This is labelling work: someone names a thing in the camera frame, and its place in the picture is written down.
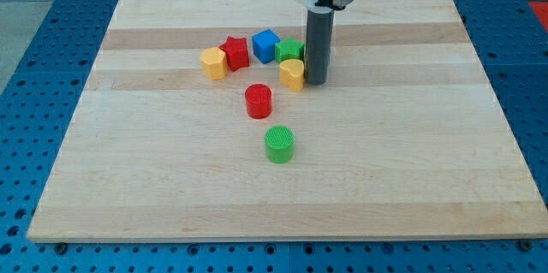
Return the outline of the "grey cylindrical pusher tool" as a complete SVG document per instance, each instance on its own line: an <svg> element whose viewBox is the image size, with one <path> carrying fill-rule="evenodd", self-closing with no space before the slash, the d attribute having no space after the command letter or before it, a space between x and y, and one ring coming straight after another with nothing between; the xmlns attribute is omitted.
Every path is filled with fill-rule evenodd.
<svg viewBox="0 0 548 273"><path fill-rule="evenodd" d="M331 35L334 12L307 12L305 75L310 85L323 85L331 60Z"/></svg>

